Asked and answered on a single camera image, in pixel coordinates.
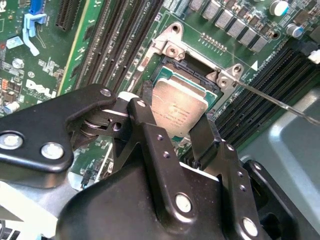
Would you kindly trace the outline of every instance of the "black dimm slot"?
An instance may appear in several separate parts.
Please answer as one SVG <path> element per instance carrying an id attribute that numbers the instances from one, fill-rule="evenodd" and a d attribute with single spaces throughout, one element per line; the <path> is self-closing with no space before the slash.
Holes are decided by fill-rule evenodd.
<path id="1" fill-rule="evenodd" d="M 105 31 L 102 41 L 100 41 L 102 43 L 102 45 L 100 47 L 98 47 L 97 49 L 97 54 L 95 56 L 95 59 L 92 61 L 92 64 L 90 66 L 91 70 L 89 70 L 89 74 L 87 74 L 87 83 L 86 85 L 90 85 L 93 83 L 97 83 L 96 82 L 96 76 L 97 73 L 100 71 L 100 67 L 102 62 L 104 61 L 105 58 L 105 54 L 106 51 L 108 49 L 108 46 L 111 43 L 112 37 L 114 35 L 114 33 L 117 31 L 118 26 L 120 25 L 122 19 L 123 19 L 123 15 L 126 11 L 126 7 L 128 5 L 128 3 L 130 2 L 130 0 L 125 0 L 125 1 L 116 1 L 116 7 L 115 7 L 115 13 L 116 16 L 112 18 L 112 21 L 108 22 L 108 29 L 109 31 Z"/>
<path id="2" fill-rule="evenodd" d="M 96 47 L 97 41 L 101 38 L 101 36 L 100 36 L 101 29 L 105 28 L 105 31 L 108 31 L 110 28 L 110 24 L 107 24 L 108 23 L 107 20 L 109 19 L 108 12 L 109 12 L 109 8 L 110 8 L 110 4 L 111 4 L 111 0 L 105 0 L 103 2 L 103 6 L 101 8 L 101 11 L 100 11 L 100 14 L 99 14 L 99 17 L 97 20 L 97 24 L 94 27 L 93 37 L 90 40 L 88 49 L 85 53 L 85 57 L 84 57 L 82 64 L 80 66 L 81 71 L 76 77 L 74 89 L 79 89 L 84 84 L 83 79 L 87 75 L 90 63 L 92 63 L 91 57 L 92 57 L 92 54 L 94 54 L 94 52 L 95 52 L 94 48 Z M 114 14 L 115 14 L 115 12 L 112 11 L 111 16 L 110 16 L 111 19 L 114 17 L 113 16 Z"/>
<path id="3" fill-rule="evenodd" d="M 310 84 L 319 74 L 319 67 L 294 46 L 298 46 L 294 41 L 286 44 L 257 74 L 252 86 L 287 103 Z M 222 138 L 235 147 L 261 129 L 280 110 L 275 104 L 248 90 L 244 90 L 239 97 L 216 121 Z"/>
<path id="4" fill-rule="evenodd" d="M 299 79 L 308 78 L 308 74 L 310 74 L 310 67 L 308 66 L 308 63 L 302 62 L 300 63 L 300 66 L 296 66 L 298 69 L 302 69 L 298 73 L 295 73 L 292 78 L 288 76 L 285 79 L 281 79 L 281 81 L 284 81 L 284 84 L 280 85 L 279 87 L 276 87 L 272 92 L 270 92 L 270 95 L 274 96 L 275 98 L 279 99 L 280 101 L 286 102 L 287 99 L 290 98 L 290 96 L 294 96 L 293 91 L 299 90 L 303 88 L 305 85 L 309 83 L 309 81 L 299 81 Z M 249 115 L 246 118 L 246 122 L 249 121 L 255 121 L 258 117 L 261 119 L 265 119 L 267 116 L 269 116 L 271 113 L 267 111 L 267 109 L 272 106 L 276 109 L 278 106 L 274 105 L 273 103 L 269 101 L 261 101 L 261 103 L 252 110 L 252 115 Z M 264 111 L 266 114 L 260 115 L 258 109 Z"/>
<path id="5" fill-rule="evenodd" d="M 285 83 L 286 84 L 277 84 L 275 86 L 272 86 L 272 89 L 268 89 L 268 95 L 271 95 L 274 98 L 282 101 L 283 93 L 290 92 L 290 89 L 292 88 L 291 83 L 294 83 L 294 81 L 285 81 Z M 248 127 L 248 125 L 252 125 L 255 123 L 255 119 L 262 116 L 260 112 L 265 112 L 266 105 L 273 105 L 273 103 L 266 101 L 264 98 L 260 96 L 258 96 L 258 99 L 254 100 L 253 103 L 254 104 L 248 106 L 247 112 L 245 113 L 245 117 L 239 121 L 242 122 L 242 126 L 235 126 L 232 130 L 228 129 L 228 131 L 223 132 L 226 139 L 230 141 L 231 139 L 237 138 L 237 136 L 239 135 L 238 133 L 242 133 L 244 129 Z"/>
<path id="6" fill-rule="evenodd" d="M 261 83 L 263 83 L 263 89 L 260 89 L 261 91 L 263 91 L 264 93 L 268 94 L 268 95 L 272 95 L 273 94 L 273 90 L 279 88 L 279 86 L 281 87 L 281 83 L 285 80 L 288 71 L 292 71 L 294 68 L 297 67 L 298 64 L 296 64 L 298 62 L 293 61 L 293 64 L 288 66 L 288 70 L 283 69 L 279 72 L 273 72 L 273 73 L 268 73 L 268 79 L 270 79 L 270 77 L 272 76 L 272 80 L 269 82 L 263 81 Z M 251 112 L 254 111 L 254 109 L 256 108 L 256 106 L 258 106 L 260 104 L 260 102 L 262 102 L 264 100 L 263 97 L 260 97 L 259 95 L 253 94 L 252 92 L 250 93 L 250 101 L 252 103 L 254 103 L 253 105 L 249 105 L 249 104 L 245 104 L 242 108 L 240 108 L 236 115 L 238 117 L 233 117 L 231 119 L 231 121 L 228 122 L 228 126 L 234 126 L 234 128 L 231 127 L 221 127 L 219 128 L 220 133 L 223 134 L 224 136 L 228 136 L 230 132 L 232 132 L 235 128 L 237 128 L 237 123 L 236 122 L 241 122 L 243 121 L 243 117 L 244 116 L 248 116 Z"/>
<path id="7" fill-rule="evenodd" d="M 121 31 L 121 35 L 118 36 L 120 40 L 115 42 L 115 45 L 113 46 L 114 51 L 112 51 L 112 54 L 109 56 L 107 62 L 105 63 L 104 71 L 102 72 L 102 77 L 100 77 L 100 79 L 102 79 L 103 81 L 102 84 L 104 86 L 108 84 L 110 76 L 113 73 L 119 58 L 121 57 L 122 51 L 126 46 L 128 39 L 130 39 L 132 29 L 134 28 L 134 26 L 136 26 L 136 22 L 137 20 L 139 20 L 139 17 L 142 14 L 142 11 L 144 10 L 144 2 L 145 0 L 135 1 L 133 3 L 134 5 L 130 13 L 129 20 L 126 22 L 124 30 Z"/>
<path id="8" fill-rule="evenodd" d="M 151 9 L 147 12 L 147 14 L 145 16 L 145 20 L 142 22 L 142 24 L 137 29 L 136 37 L 134 38 L 134 41 L 132 43 L 132 47 L 130 47 L 128 49 L 128 52 L 126 53 L 126 57 L 123 60 L 122 71 L 117 71 L 115 77 L 113 78 L 113 82 L 115 83 L 115 86 L 113 88 L 114 92 L 117 92 L 119 90 L 119 88 L 122 84 L 121 80 L 125 79 L 125 76 L 128 73 L 130 65 L 132 64 L 136 55 L 138 54 L 138 51 L 140 50 L 140 47 L 141 47 L 142 43 L 144 42 L 144 40 L 148 34 L 149 29 L 151 28 L 152 24 L 154 23 L 154 19 L 156 18 L 158 12 L 160 11 L 163 3 L 164 3 L 164 0 L 155 0 L 151 3 Z"/>
<path id="9" fill-rule="evenodd" d="M 316 74 L 313 74 L 310 79 L 313 79 L 316 76 Z M 294 89 L 290 89 L 289 92 L 291 96 L 294 96 L 295 94 L 299 93 L 302 88 L 304 88 L 307 84 L 310 83 L 310 81 L 302 81 L 298 82 L 299 85 L 295 87 Z M 291 96 L 287 95 L 285 98 L 280 98 L 282 102 L 288 102 Z M 260 115 L 258 120 L 256 120 L 256 123 L 254 123 L 255 127 L 250 127 L 249 131 L 246 131 L 243 135 L 239 135 L 232 139 L 232 142 L 234 142 L 235 146 L 240 146 L 241 143 L 243 143 L 247 138 L 249 138 L 252 134 L 254 134 L 258 129 L 259 126 L 262 126 L 263 124 L 267 123 L 268 120 L 276 114 L 280 108 L 272 103 L 268 103 L 268 107 L 264 109 L 264 112 L 266 112 L 266 115 Z"/>
<path id="10" fill-rule="evenodd" d="M 255 89 L 258 89 L 260 91 L 264 91 L 262 88 L 267 83 L 267 79 L 270 78 L 270 76 L 273 74 L 273 69 L 276 68 L 276 66 L 279 66 L 279 63 L 283 63 L 286 59 L 288 59 L 293 54 L 293 51 L 287 52 L 287 48 L 284 47 L 280 52 L 277 54 L 277 60 L 272 61 L 267 64 L 267 66 L 264 67 L 264 69 L 261 71 L 261 74 L 258 74 L 256 78 L 263 79 L 262 81 L 253 81 L 251 83 L 251 86 Z M 233 103 L 230 104 L 230 106 L 225 110 L 225 112 L 216 120 L 216 125 L 218 127 L 218 130 L 220 131 L 223 126 L 225 126 L 227 123 L 229 125 L 230 120 L 234 119 L 236 112 L 234 112 L 234 109 L 237 108 L 242 109 L 247 102 L 251 100 L 251 98 L 255 96 L 252 92 L 249 90 L 244 89 L 243 92 L 238 96 Z"/>

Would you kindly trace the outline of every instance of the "connector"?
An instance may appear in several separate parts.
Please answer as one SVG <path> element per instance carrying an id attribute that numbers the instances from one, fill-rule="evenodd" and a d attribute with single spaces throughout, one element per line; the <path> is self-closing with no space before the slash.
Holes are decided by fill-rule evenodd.
<path id="1" fill-rule="evenodd" d="M 61 0 L 55 25 L 68 32 L 74 25 L 81 0 Z"/>
<path id="2" fill-rule="evenodd" d="M 31 0 L 29 13 L 32 15 L 43 14 L 45 2 L 45 0 Z"/>

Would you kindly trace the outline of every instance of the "screw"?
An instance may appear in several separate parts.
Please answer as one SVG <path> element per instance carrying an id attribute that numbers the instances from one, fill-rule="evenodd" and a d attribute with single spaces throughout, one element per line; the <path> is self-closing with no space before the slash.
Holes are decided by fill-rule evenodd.
<path id="1" fill-rule="evenodd" d="M 175 203 L 182 212 L 188 213 L 191 211 L 191 202 L 185 195 L 179 193 L 175 196 Z"/>
<path id="2" fill-rule="evenodd" d="M 142 100 L 137 101 L 137 103 L 138 103 L 141 107 L 145 107 L 145 106 L 146 106 L 145 102 L 142 101 Z"/>
<path id="3" fill-rule="evenodd" d="M 169 159 L 169 158 L 170 158 L 170 153 L 168 153 L 167 151 L 164 151 L 164 152 L 163 152 L 163 156 L 164 156 L 166 159 Z"/>
<path id="4" fill-rule="evenodd" d="M 234 151 L 234 150 L 235 150 L 235 149 L 234 149 L 234 147 L 233 147 L 233 146 L 231 146 L 230 144 L 227 144 L 226 146 L 227 146 L 227 147 L 228 147 L 228 149 L 229 149 L 229 150 L 231 150 L 231 151 Z"/>
<path id="5" fill-rule="evenodd" d="M 242 219 L 242 223 L 243 223 L 243 226 L 248 234 L 250 234 L 253 237 L 258 236 L 258 229 L 257 229 L 256 225 L 254 224 L 254 222 L 251 221 L 251 219 L 244 217 Z"/>
<path id="6" fill-rule="evenodd" d="M 255 163 L 254 164 L 254 167 L 258 170 L 262 170 L 262 167 L 258 164 L 258 163 Z"/>
<path id="7" fill-rule="evenodd" d="M 22 59 L 20 58 L 15 58 L 13 59 L 12 61 L 12 66 L 15 68 L 15 69 L 23 69 L 25 67 L 25 63 Z"/>
<path id="8" fill-rule="evenodd" d="M 159 141 L 162 141 L 164 139 L 164 137 L 162 135 L 158 134 L 156 136 L 156 139 L 158 139 Z"/>
<path id="9" fill-rule="evenodd" d="M 0 148 L 14 150 L 19 148 L 24 140 L 15 133 L 6 133 L 0 136 Z"/>
<path id="10" fill-rule="evenodd" d="M 101 89 L 100 93 L 102 95 L 106 96 L 106 97 L 110 97 L 111 96 L 111 92 L 108 89 L 105 89 L 105 88 Z"/>
<path id="11" fill-rule="evenodd" d="M 41 154 L 47 159 L 59 159 L 64 155 L 62 146 L 55 142 L 49 142 L 41 148 Z"/>

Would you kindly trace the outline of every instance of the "white sticker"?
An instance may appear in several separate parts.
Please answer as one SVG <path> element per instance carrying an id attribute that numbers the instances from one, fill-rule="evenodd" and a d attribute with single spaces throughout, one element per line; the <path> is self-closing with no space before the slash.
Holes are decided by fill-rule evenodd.
<path id="1" fill-rule="evenodd" d="M 19 47 L 23 44 L 24 42 L 21 40 L 19 36 L 15 36 L 14 38 L 8 39 L 6 41 L 6 47 L 8 49 L 14 49 L 15 47 Z"/>

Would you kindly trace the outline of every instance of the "green circuit board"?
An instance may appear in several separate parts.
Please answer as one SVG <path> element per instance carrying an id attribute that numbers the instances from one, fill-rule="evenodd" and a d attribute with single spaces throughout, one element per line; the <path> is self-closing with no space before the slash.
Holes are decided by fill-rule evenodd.
<path id="1" fill-rule="evenodd" d="M 92 83 L 138 93 L 144 81 L 154 78 L 165 56 L 154 54 L 132 87 L 134 76 L 153 40 L 173 23 L 183 27 L 182 42 L 219 69 L 241 64 L 241 81 L 249 84 L 292 38 L 287 33 L 290 24 L 303 29 L 298 39 L 308 39 L 320 15 L 315 0 L 288 0 L 281 16 L 270 14 L 271 0 L 76 0 L 77 5 L 70 6 L 72 22 L 57 25 L 64 2 L 0 0 L 0 117 L 12 102 L 18 103 L 15 111 L 21 110 Z M 46 14 L 30 37 L 37 56 L 23 41 L 25 16 L 34 3 L 41 3 L 40 14 Z M 216 13 L 207 12 L 211 4 L 218 6 Z M 237 34 L 231 31 L 236 22 L 243 27 Z M 252 34 L 245 39 L 247 32 Z M 236 88 L 214 112 L 214 120 L 242 90 Z M 190 147 L 188 137 L 173 144 L 178 157 Z M 102 164 L 109 145 L 108 138 L 99 138 L 79 149 L 71 171 L 83 175 L 97 169 L 94 162 Z"/>

